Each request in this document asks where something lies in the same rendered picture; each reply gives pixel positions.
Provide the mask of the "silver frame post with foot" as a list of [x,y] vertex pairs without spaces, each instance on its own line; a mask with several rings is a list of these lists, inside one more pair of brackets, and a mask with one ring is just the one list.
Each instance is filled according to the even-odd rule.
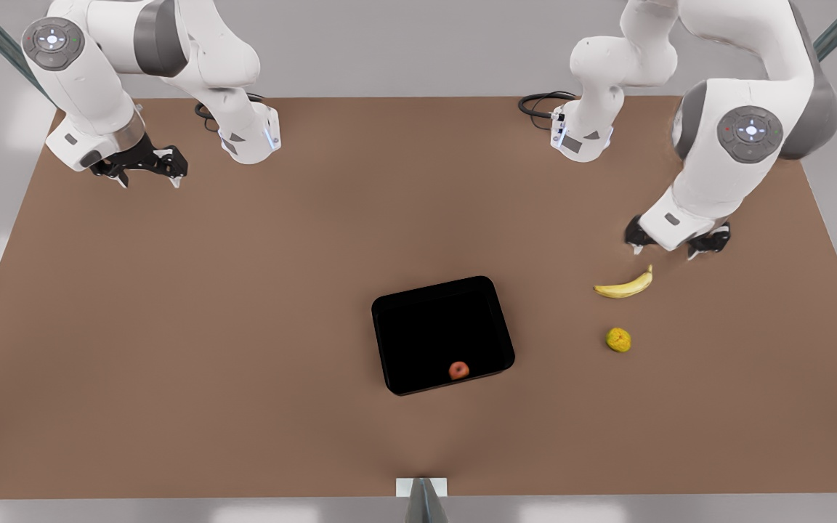
[[404,523],[449,523],[441,498],[448,496],[445,477],[396,479],[396,496],[408,498]]

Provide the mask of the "black storage box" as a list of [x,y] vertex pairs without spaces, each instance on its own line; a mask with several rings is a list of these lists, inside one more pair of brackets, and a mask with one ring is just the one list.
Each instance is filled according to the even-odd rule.
[[[512,367],[514,344],[493,281],[484,275],[376,298],[371,315],[385,387],[423,393]],[[451,381],[455,361],[469,376]]]

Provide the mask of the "yellow banana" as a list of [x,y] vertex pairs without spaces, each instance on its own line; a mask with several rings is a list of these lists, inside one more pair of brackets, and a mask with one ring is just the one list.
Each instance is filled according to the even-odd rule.
[[627,283],[615,285],[595,285],[592,289],[597,294],[611,299],[624,299],[635,296],[648,289],[653,282],[653,264],[649,264],[645,271],[637,278]]

